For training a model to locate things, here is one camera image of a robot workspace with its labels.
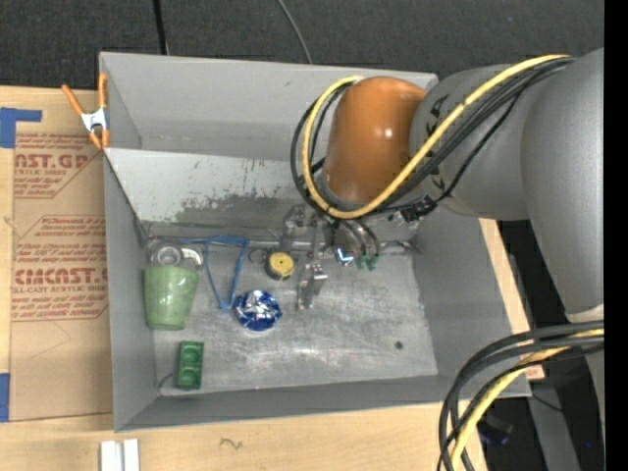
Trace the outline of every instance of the wooden table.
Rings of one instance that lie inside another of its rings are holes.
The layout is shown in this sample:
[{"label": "wooden table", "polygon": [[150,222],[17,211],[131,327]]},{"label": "wooden table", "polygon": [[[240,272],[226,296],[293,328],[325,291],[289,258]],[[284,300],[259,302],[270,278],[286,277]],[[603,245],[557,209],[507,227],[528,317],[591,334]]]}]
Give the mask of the wooden table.
[{"label": "wooden table", "polygon": [[[89,109],[93,95],[81,102]],[[0,106],[44,110],[59,125],[58,89],[0,87]],[[13,150],[0,149],[0,373],[9,368]],[[515,331],[528,329],[497,226],[482,221],[499,288]],[[139,438],[143,471],[412,469],[432,470],[439,456],[439,404],[114,434],[111,414],[0,424],[0,468],[97,469],[106,440]],[[469,446],[476,469],[486,469],[477,438]]]}]

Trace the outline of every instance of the cardboard sheet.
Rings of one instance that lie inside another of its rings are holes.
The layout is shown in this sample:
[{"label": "cardboard sheet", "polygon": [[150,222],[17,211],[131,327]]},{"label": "cardboard sheet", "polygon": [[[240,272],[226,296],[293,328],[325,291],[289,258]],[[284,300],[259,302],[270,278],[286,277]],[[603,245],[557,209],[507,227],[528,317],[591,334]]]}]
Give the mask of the cardboard sheet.
[{"label": "cardboard sheet", "polygon": [[60,89],[0,92],[43,111],[16,135],[10,420],[111,411],[102,154]]}]

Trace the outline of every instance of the yellow object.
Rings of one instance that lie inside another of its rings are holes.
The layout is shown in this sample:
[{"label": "yellow object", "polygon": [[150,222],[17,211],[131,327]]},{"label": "yellow object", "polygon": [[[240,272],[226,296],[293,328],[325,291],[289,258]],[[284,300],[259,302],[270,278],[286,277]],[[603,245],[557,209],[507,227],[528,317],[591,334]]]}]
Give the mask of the yellow object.
[{"label": "yellow object", "polygon": [[294,260],[283,251],[275,251],[268,257],[266,271],[271,278],[284,281],[294,273]]},{"label": "yellow object", "polygon": [[305,133],[303,135],[303,147],[301,149],[301,164],[303,167],[303,177],[305,178],[305,184],[312,195],[314,201],[325,211],[327,214],[340,218],[343,220],[353,220],[355,218],[359,218],[361,216],[370,213],[375,208],[380,206],[385,200],[387,200],[394,192],[407,180],[410,174],[414,171],[414,169],[419,165],[419,163],[425,158],[425,156],[430,152],[430,150],[436,145],[436,143],[441,139],[443,134],[445,134],[446,130],[453,124],[453,122],[460,117],[462,112],[477,101],[481,96],[486,94],[493,87],[499,85],[506,79],[516,76],[525,70],[529,70],[531,68],[536,67],[542,63],[546,63],[547,61],[551,61],[554,59],[567,57],[564,54],[552,54],[548,56],[542,56],[539,58],[530,59],[514,65],[510,68],[505,69],[503,72],[497,74],[490,80],[486,81],[482,85],[480,85],[477,89],[475,89],[468,97],[464,99],[462,103],[456,106],[451,113],[442,121],[436,130],[432,133],[432,135],[425,141],[423,146],[419,149],[419,151],[412,157],[410,162],[403,168],[401,173],[386,187],[386,189],[380,193],[375,199],[373,199],[368,204],[353,210],[353,211],[341,211],[333,207],[329,204],[318,191],[316,190],[316,186],[314,186],[314,181],[312,180],[312,175],[310,173],[310,163],[308,157],[309,150],[309,142],[312,134],[312,129],[314,127],[314,122],[316,117],[318,116],[319,111],[325,100],[329,98],[337,89],[343,87],[344,85],[354,83],[358,80],[361,80],[361,77],[347,77],[342,78],[333,85],[331,85],[323,95],[318,98],[316,101],[312,113],[307,119],[307,123],[305,125]]},{"label": "yellow object", "polygon": [[[583,338],[583,337],[599,337],[604,335],[604,329],[598,330],[590,330],[589,332],[582,332],[579,334],[574,334],[570,336],[573,339]],[[480,399],[478,405],[474,408],[469,416],[468,420],[460,428],[460,434],[458,438],[456,438],[455,445],[453,446],[453,450],[451,451],[451,464],[453,469],[456,469],[460,464],[460,457],[462,455],[462,451],[469,440],[469,437],[473,433],[473,430],[477,427],[478,422],[484,415],[484,413],[489,409],[493,401],[499,396],[499,394],[506,389],[512,381],[514,381],[519,375],[521,375],[530,363],[536,361],[543,361],[548,359],[549,357],[557,355],[559,352],[562,352],[569,347],[555,347],[548,350],[540,350],[539,352],[533,352],[524,357],[517,366],[521,366],[518,370],[515,370],[508,375],[506,375],[503,379],[497,382],[490,390],[488,390]]]},{"label": "yellow object", "polygon": [[[94,146],[98,148],[98,150],[102,150],[103,147],[107,148],[109,146],[109,129],[107,128],[107,118],[105,115],[105,109],[109,106],[107,102],[107,76],[100,74],[98,77],[98,104],[100,108],[93,114],[84,113],[77,97],[67,85],[63,84],[61,90],[63,90],[64,94],[68,97],[68,101],[70,101],[77,115],[82,117],[85,127],[89,131],[89,139]],[[100,139],[98,139],[94,130],[97,126],[102,128]]]}]

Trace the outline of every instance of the black cable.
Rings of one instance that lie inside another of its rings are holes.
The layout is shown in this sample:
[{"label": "black cable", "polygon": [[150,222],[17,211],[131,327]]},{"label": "black cable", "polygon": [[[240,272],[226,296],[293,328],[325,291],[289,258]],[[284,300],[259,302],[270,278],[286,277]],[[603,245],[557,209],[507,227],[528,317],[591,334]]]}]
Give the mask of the black cable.
[{"label": "black cable", "polygon": [[164,56],[168,56],[168,42],[166,41],[166,29],[164,27],[164,18],[161,13],[161,0],[153,1],[153,11],[155,14],[155,23],[157,25],[157,35],[159,37],[159,51]]},{"label": "black cable", "polygon": [[356,240],[360,243],[360,250],[362,251],[362,256],[366,256],[368,254],[368,248],[366,247],[366,241],[364,240],[364,237],[360,235],[360,232],[348,220],[338,220],[337,225],[340,225],[340,224],[345,225],[349,229],[349,231],[353,234]]},{"label": "black cable", "polygon": [[[577,350],[577,351],[569,349],[569,350],[565,350],[563,352],[559,352],[557,355],[549,357],[549,358],[539,359],[539,360],[536,360],[536,361],[531,361],[530,363],[525,365],[525,367],[526,368],[530,368],[530,367],[533,367],[533,366],[543,365],[547,361],[562,361],[562,360],[567,360],[567,359],[573,359],[575,357],[581,357],[581,356],[585,356],[585,355],[588,355],[588,354],[593,354],[595,352],[600,351],[601,349],[603,349],[603,343],[602,344],[593,345],[593,346],[588,347],[586,349],[580,349],[580,350]],[[447,457],[448,457],[448,452],[447,452],[448,451],[448,447],[453,442],[453,440],[456,438],[456,436],[458,435],[458,433],[462,429],[462,426],[468,421],[471,413],[475,410],[477,405],[480,403],[480,401],[483,398],[483,396],[490,389],[492,389],[493,386],[497,382],[501,381],[501,379],[503,379],[506,375],[510,375],[511,373],[513,373],[515,371],[518,371],[521,368],[522,368],[522,365],[514,365],[514,366],[508,368],[507,370],[501,372],[496,377],[493,377],[488,383],[484,384],[482,386],[482,388],[473,397],[473,399],[470,401],[470,403],[468,404],[467,408],[465,409],[465,412],[462,415],[462,417],[460,417],[459,419],[456,419],[455,423],[452,422],[452,429],[451,429],[451,432],[449,433],[449,436],[447,436],[444,441],[440,440],[441,457],[439,458],[439,463],[437,465],[437,471],[439,471],[441,469],[441,465],[442,464],[444,464],[445,467],[447,467],[447,461],[450,464],[450,459],[447,459]],[[458,405],[458,399],[456,399],[456,403],[455,403],[454,406],[457,408],[457,405]],[[452,467],[447,467],[447,471],[449,471],[450,469],[453,469],[453,468]]]},{"label": "black cable", "polygon": [[[476,364],[474,368],[471,368],[470,370],[468,370],[466,375],[464,376],[458,375],[458,378],[456,378],[456,381],[454,382],[453,387],[447,394],[445,401],[443,403],[443,409],[441,411],[441,417],[439,420],[439,441],[444,442],[446,441],[446,438],[447,438],[447,435],[446,435],[447,414],[449,413],[451,414],[452,426],[455,427],[458,424],[457,404],[458,404],[458,397],[462,390],[462,387],[464,387],[464,385],[472,377],[480,373],[482,370],[485,370],[486,368],[493,366],[497,363],[500,363],[502,361],[505,361],[507,359],[518,357],[523,354],[539,352],[542,350],[547,350],[550,348],[557,348],[557,347],[597,345],[599,344],[600,340],[603,340],[603,338],[584,337],[584,338],[577,338],[577,339],[546,340],[541,343],[520,345],[518,347],[512,347],[511,349],[493,354],[488,359],[485,359],[483,362]],[[448,466],[448,465],[450,466],[451,464],[450,458],[449,458],[449,455],[446,453],[444,455],[444,461],[445,461],[445,466]],[[466,450],[462,452],[462,462],[468,471],[473,470],[473,465],[471,464],[471,460],[469,459]]]},{"label": "black cable", "polygon": [[562,413],[562,409],[558,408],[557,406],[554,406],[549,401],[545,401],[544,399],[538,397],[534,393],[532,393],[532,398],[535,399],[536,401],[538,401],[540,404],[546,406],[547,408],[551,408],[552,410],[555,410],[557,412],[561,412]]},{"label": "black cable", "polygon": [[481,125],[492,113],[503,106],[504,103],[509,101],[513,96],[516,96],[529,88],[535,83],[546,79],[547,77],[554,75],[558,71],[562,70],[567,64],[573,62],[572,58],[561,58],[552,60],[546,63],[542,63],[534,68],[522,72],[519,77],[510,78],[506,80],[502,85],[494,87],[495,91],[487,96],[483,101],[478,100],[475,103],[481,103],[478,108],[473,112],[467,120],[461,125],[456,127],[456,130],[452,133],[452,136],[443,146],[435,152],[429,161],[423,165],[415,174],[410,177],[404,185],[402,185],[391,197],[385,202],[386,204],[393,204],[400,198],[406,195],[408,192],[416,188],[426,178],[433,173],[441,162],[457,147],[464,138],[472,133],[479,125]]},{"label": "black cable", "polygon": [[382,247],[380,246],[380,240],[377,238],[373,230],[368,225],[366,225],[363,220],[357,219],[355,223],[357,223],[362,229],[364,229],[364,232],[368,234],[368,236],[373,240],[373,244],[375,244],[375,254],[376,256],[380,256],[382,254]]},{"label": "black cable", "polygon": [[321,131],[321,127],[323,126],[323,121],[325,120],[325,116],[327,115],[327,111],[334,104],[334,102],[338,99],[338,97],[348,88],[348,85],[343,85],[330,96],[329,100],[326,102],[323,110],[321,110],[321,115],[316,122],[316,127],[314,128],[314,132],[312,133],[312,141],[310,143],[310,162],[314,160],[314,152],[316,151],[316,143],[318,142],[318,134]]},{"label": "black cable", "polygon": [[[520,95],[521,93],[518,93],[515,96],[515,98],[510,102],[510,105],[508,106],[506,111],[499,117],[499,119],[495,122],[495,124],[491,127],[491,129],[482,137],[482,139],[478,142],[478,144],[475,146],[472,152],[467,156],[465,161],[460,166],[460,169],[457,171],[456,175],[453,177],[453,180],[451,180],[449,187],[436,199],[427,198],[426,200],[426,198],[422,198],[421,201],[419,201],[419,203],[425,203],[425,204],[423,205],[420,211],[413,211],[411,213],[412,220],[418,220],[420,218],[423,218],[429,215],[439,206],[441,201],[445,200],[447,197],[451,195],[455,187],[458,185],[458,182],[464,175],[465,171],[469,168],[469,166],[471,165],[471,162],[473,162],[473,159],[480,153],[482,148],[484,148],[484,146],[488,143],[489,139],[491,139],[491,136],[493,136],[493,134],[497,132],[497,130],[501,127],[501,125],[508,118],[508,116],[510,115],[510,112],[512,112],[512,109],[514,108],[514,105],[519,99]],[[417,203],[404,204],[400,206],[391,206],[391,207],[381,210],[379,213],[412,210],[416,208],[417,206],[418,206]]]},{"label": "black cable", "polygon": [[[504,339],[493,342],[476,354],[474,354],[460,369],[458,375],[456,376],[449,393],[447,394],[444,404],[443,410],[441,411],[441,418],[439,421],[439,435],[442,440],[446,438],[446,422],[447,422],[447,414],[451,411],[451,407],[453,405],[453,401],[457,399],[458,394],[460,393],[462,387],[470,380],[473,376],[475,376],[480,371],[490,367],[494,364],[497,364],[506,359],[510,359],[512,357],[517,357],[522,354],[528,352],[536,352],[538,350],[544,350],[547,348],[554,348],[557,346],[562,346],[565,343],[574,344],[574,340],[576,339],[566,339],[565,335],[573,335],[578,332],[585,332],[589,330],[595,330],[603,327],[603,321],[596,321],[590,323],[577,323],[577,324],[568,324],[561,325],[555,327],[547,327],[541,328],[538,330],[533,330],[530,332],[524,332],[521,334],[516,334],[510,337],[506,337]],[[511,345],[515,345],[521,341],[527,340],[543,340],[541,342],[535,342],[529,345],[519,345],[514,346],[506,350],[505,347],[509,347]],[[468,458],[464,458],[465,454],[463,453],[463,462],[465,460],[468,461]]]},{"label": "black cable", "polygon": [[296,21],[292,17],[292,14],[288,10],[288,7],[286,7],[286,4],[284,3],[284,0],[277,0],[277,3],[280,5],[280,7],[282,8],[282,11],[284,12],[286,17],[288,18],[288,21],[290,22],[290,25],[292,26],[292,29],[294,30],[294,33],[296,34],[296,38],[298,38],[298,41],[301,44],[301,48],[303,49],[303,52],[305,53],[305,57],[307,58],[307,62],[310,65],[313,65],[314,64],[314,60],[312,59],[312,56],[310,54],[310,51],[307,48],[307,45],[305,45],[305,40],[303,39],[303,35],[301,35],[301,31],[298,28],[298,25],[296,24]]},{"label": "black cable", "polygon": [[[490,343],[483,349],[476,352],[467,362],[462,366],[456,379],[454,380],[453,386],[451,387],[447,397],[445,398],[445,402],[443,405],[443,411],[441,412],[441,419],[439,423],[439,434],[440,438],[444,438],[446,436],[446,414],[451,411],[451,406],[453,404],[453,400],[457,399],[458,393],[460,392],[462,386],[466,384],[467,380],[475,375],[475,371],[480,371],[486,366],[491,366],[490,360],[493,359],[493,362],[501,361],[503,359],[507,359],[508,357],[514,355],[519,355],[520,347],[512,347],[511,349],[507,349],[506,351],[500,352],[502,359],[496,357],[498,351],[504,349],[506,347],[510,347],[512,345],[517,344],[521,341],[527,340],[542,340],[545,338],[555,338],[558,336],[565,335],[573,335],[578,332],[586,332],[589,330],[598,329],[603,327],[603,321],[596,321],[590,323],[577,323],[577,324],[567,324],[560,325],[554,327],[541,328],[538,330],[533,330],[530,332],[524,332],[520,334],[516,334],[513,336],[505,337],[501,340],[497,340],[493,343]],[[478,369],[478,365],[484,365],[482,368]],[[470,462],[466,452],[463,453],[463,462]]]},{"label": "black cable", "polygon": [[451,183],[449,184],[447,189],[438,198],[433,199],[431,201],[431,204],[428,206],[427,213],[424,213],[421,216],[425,216],[426,214],[429,214],[432,211],[434,211],[437,208],[437,206],[439,205],[439,203],[441,203],[441,201],[445,200],[446,198],[448,198],[451,195],[451,193],[453,192],[455,187],[458,185],[458,182],[460,182],[460,179],[464,175],[465,171],[469,168],[469,166],[473,162],[473,159],[475,159],[475,157],[480,153],[480,151],[484,148],[484,146],[489,142],[489,139],[491,139],[491,136],[493,136],[493,134],[495,134],[497,132],[497,130],[503,125],[505,120],[508,118],[508,116],[512,112],[512,109],[514,108],[515,103],[519,99],[520,95],[521,95],[521,93],[518,93],[514,97],[514,99],[510,102],[510,105],[508,106],[506,111],[499,117],[499,119],[496,121],[496,123],[482,137],[482,139],[478,142],[478,144],[475,146],[475,148],[467,156],[465,161],[460,166],[460,169],[457,171],[457,173],[453,177],[453,180],[451,180]]}]

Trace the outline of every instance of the yellow cable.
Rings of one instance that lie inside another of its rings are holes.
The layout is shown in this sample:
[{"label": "yellow cable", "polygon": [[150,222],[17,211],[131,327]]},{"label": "yellow cable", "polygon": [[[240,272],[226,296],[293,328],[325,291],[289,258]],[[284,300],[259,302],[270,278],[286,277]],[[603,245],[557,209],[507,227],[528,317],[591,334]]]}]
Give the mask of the yellow cable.
[{"label": "yellow cable", "polygon": [[[604,335],[604,329],[598,330],[590,330],[588,332],[582,332],[579,334],[574,334],[570,336],[573,339],[582,338],[582,337],[598,337]],[[478,422],[484,415],[484,413],[489,409],[493,401],[499,396],[499,394],[506,389],[512,381],[514,381],[519,375],[521,375],[527,368],[528,365],[532,362],[543,361],[552,357],[559,352],[562,352],[569,347],[555,347],[548,350],[540,350],[539,352],[533,352],[528,354],[525,358],[523,358],[518,366],[521,366],[520,369],[515,370],[508,375],[506,375],[503,379],[498,381],[490,390],[488,390],[480,399],[478,405],[474,408],[469,415],[469,418],[465,422],[464,426],[460,428],[460,433],[456,438],[455,445],[453,446],[453,450],[451,451],[451,464],[453,469],[456,469],[460,464],[460,457],[462,456],[462,451],[464,450],[469,437],[471,436],[473,430],[477,427]]]},{"label": "yellow cable", "polygon": [[348,77],[342,78],[334,85],[330,86],[321,97],[317,100],[314,105],[312,112],[307,119],[307,123],[305,125],[305,133],[303,136],[303,147],[301,149],[301,165],[303,168],[303,177],[305,178],[305,184],[312,195],[312,198],[316,203],[325,211],[327,214],[340,218],[343,220],[353,220],[355,218],[359,218],[367,213],[370,213],[375,208],[380,206],[385,200],[387,200],[394,192],[407,180],[410,174],[414,171],[414,169],[419,165],[419,163],[425,158],[428,152],[436,145],[436,143],[441,139],[443,134],[445,134],[446,130],[453,124],[453,122],[462,114],[462,112],[472,103],[477,101],[482,95],[484,95],[487,91],[500,84],[506,79],[514,77],[515,75],[534,68],[537,65],[545,63],[547,61],[551,61],[553,59],[565,58],[567,57],[564,54],[552,54],[548,56],[542,56],[539,58],[530,59],[527,61],[523,61],[522,63],[518,63],[510,68],[505,69],[503,72],[497,74],[490,80],[486,81],[482,85],[480,85],[477,89],[475,89],[469,96],[467,96],[462,103],[457,105],[453,111],[445,118],[445,120],[439,124],[436,130],[432,133],[432,135],[425,141],[423,146],[419,149],[419,151],[412,157],[410,162],[401,170],[399,175],[386,187],[386,189],[380,193],[375,199],[373,199],[368,204],[355,209],[353,211],[341,211],[333,207],[329,204],[318,191],[316,190],[316,186],[314,185],[314,181],[312,180],[312,175],[310,173],[310,163],[308,157],[308,149],[309,149],[309,141],[311,138],[312,129],[314,127],[314,121],[318,116],[318,112],[325,100],[330,97],[337,89],[340,87],[347,85],[348,83],[354,83],[357,80],[360,80],[360,77]]}]

